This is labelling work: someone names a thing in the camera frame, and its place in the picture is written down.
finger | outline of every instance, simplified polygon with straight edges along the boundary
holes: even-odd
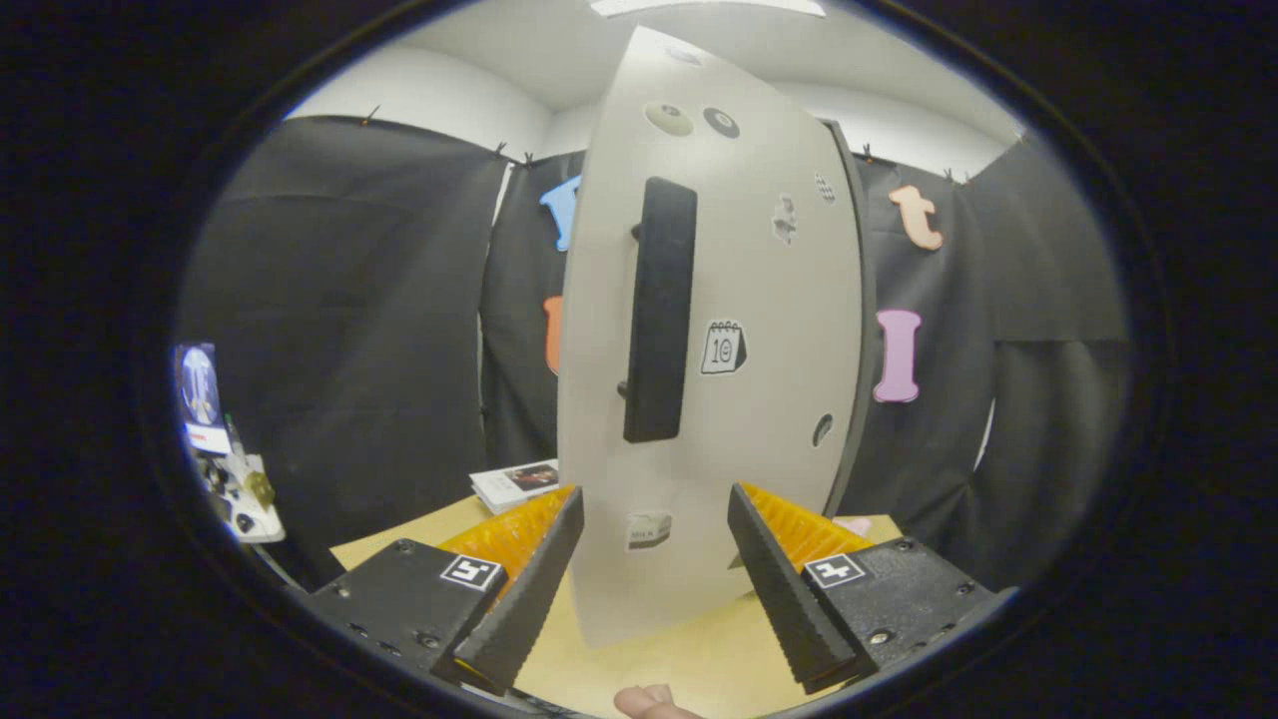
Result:
[[[647,711],[635,719],[705,719],[699,714],[693,714],[686,709],[680,709],[674,704],[661,702],[648,708]]]
[[[612,705],[617,708],[617,711],[631,719],[639,719],[644,711],[648,711],[657,704],[659,702],[652,695],[639,687],[626,687],[612,697]]]
[[[649,687],[644,687],[643,691],[648,692],[648,696],[657,701],[675,704],[675,695],[670,693],[670,685],[652,685]]]

pink letter i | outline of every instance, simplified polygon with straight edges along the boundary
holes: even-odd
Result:
[[[879,402],[914,402],[919,386],[914,384],[914,329],[923,323],[909,309],[883,309],[878,313],[883,327],[883,382],[874,388]]]

booklet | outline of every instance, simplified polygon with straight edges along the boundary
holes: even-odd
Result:
[[[558,461],[475,473],[472,487],[493,515],[519,507],[529,499],[558,489]]]

black curtain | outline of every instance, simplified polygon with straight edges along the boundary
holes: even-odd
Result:
[[[962,188],[984,241],[998,404],[938,549],[993,586],[1033,580],[1068,541],[1136,372],[1111,238],[1079,189],[1033,134]]]
[[[585,152],[511,169],[492,229],[479,312],[483,322],[484,437],[495,467],[556,457],[558,378],[546,363],[544,303],[564,294],[567,252],[547,192],[581,174]]]
[[[303,580],[328,548],[470,494],[484,469],[475,322],[505,160],[355,117],[277,125],[207,217],[179,338],[263,456]]]
[[[865,192],[861,221],[864,272],[873,272],[875,310],[909,309],[923,319],[915,332],[909,404],[869,401],[841,515],[891,515],[902,531],[935,545],[971,479],[994,397],[994,344],[984,281],[982,236],[958,186],[939,175],[878,158],[850,162]],[[924,249],[906,235],[888,193],[914,185],[935,204],[929,226],[943,241]],[[863,373],[883,372],[883,333],[869,327],[873,349]]]

black handle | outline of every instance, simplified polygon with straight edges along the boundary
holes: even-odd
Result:
[[[626,442],[679,437],[693,308],[697,193],[648,178],[643,194],[639,261],[630,319]]]

